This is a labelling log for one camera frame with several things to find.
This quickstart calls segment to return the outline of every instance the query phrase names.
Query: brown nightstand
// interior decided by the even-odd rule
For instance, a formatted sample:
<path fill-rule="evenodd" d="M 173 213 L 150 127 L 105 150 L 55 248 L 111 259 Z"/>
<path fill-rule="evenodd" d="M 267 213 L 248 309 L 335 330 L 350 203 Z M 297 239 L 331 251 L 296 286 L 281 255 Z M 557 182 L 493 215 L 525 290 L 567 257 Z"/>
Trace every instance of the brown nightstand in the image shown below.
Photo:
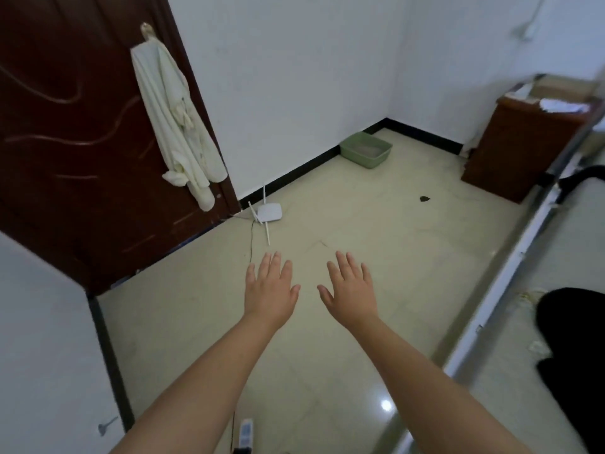
<path fill-rule="evenodd" d="M 595 97 L 588 103 L 588 113 L 546 113 L 539 103 L 499 98 L 462 180 L 513 202 L 523 201 L 573 135 L 603 105 Z"/>

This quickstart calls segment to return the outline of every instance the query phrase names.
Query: hanging towel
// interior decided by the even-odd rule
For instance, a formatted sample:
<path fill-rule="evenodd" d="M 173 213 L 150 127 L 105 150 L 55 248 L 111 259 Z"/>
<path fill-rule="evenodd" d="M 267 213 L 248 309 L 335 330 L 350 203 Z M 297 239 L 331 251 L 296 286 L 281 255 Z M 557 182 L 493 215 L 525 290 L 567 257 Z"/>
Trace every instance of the hanging towel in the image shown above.
<path fill-rule="evenodd" d="M 210 182 L 222 182 L 227 170 L 200 115 L 189 85 L 166 46 L 156 38 L 131 49 L 132 65 L 145 109 L 174 186 L 189 188 L 204 211 L 214 206 Z"/>

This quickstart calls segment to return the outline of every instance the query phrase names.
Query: towel hook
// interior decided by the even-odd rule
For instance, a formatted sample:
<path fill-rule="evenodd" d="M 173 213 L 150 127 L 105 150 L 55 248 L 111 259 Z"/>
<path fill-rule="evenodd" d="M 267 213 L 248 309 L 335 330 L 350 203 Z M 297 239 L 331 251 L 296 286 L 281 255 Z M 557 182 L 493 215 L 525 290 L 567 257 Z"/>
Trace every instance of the towel hook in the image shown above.
<path fill-rule="evenodd" d="M 141 33 L 143 34 L 145 41 L 149 41 L 150 38 L 156 38 L 153 27 L 147 22 L 141 24 Z"/>

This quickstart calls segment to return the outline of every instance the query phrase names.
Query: dark red wooden door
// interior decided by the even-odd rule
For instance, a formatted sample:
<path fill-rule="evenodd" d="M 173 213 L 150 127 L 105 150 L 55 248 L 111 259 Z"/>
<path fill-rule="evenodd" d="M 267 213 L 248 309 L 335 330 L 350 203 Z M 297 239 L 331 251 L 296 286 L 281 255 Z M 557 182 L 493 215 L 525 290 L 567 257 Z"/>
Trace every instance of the dark red wooden door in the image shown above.
<path fill-rule="evenodd" d="M 152 24 L 214 137 L 166 0 L 0 0 L 0 228 L 92 292 L 238 210 L 166 171 L 132 70 Z"/>

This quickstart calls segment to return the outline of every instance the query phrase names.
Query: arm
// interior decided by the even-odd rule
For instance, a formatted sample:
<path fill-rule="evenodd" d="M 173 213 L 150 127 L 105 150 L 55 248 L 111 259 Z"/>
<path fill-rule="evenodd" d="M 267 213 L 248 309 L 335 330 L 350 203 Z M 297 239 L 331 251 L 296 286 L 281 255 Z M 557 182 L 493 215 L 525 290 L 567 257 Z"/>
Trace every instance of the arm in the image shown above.
<path fill-rule="evenodd" d="M 376 366 L 397 410 L 426 454 L 529 454 L 471 394 L 378 318 L 372 276 L 350 253 L 328 262 L 334 296 L 318 286 L 328 311 Z"/>
<path fill-rule="evenodd" d="M 248 376 L 267 344 L 290 318 L 300 285 L 292 263 L 266 253 L 246 272 L 244 315 L 137 420 L 112 454 L 212 454 Z"/>

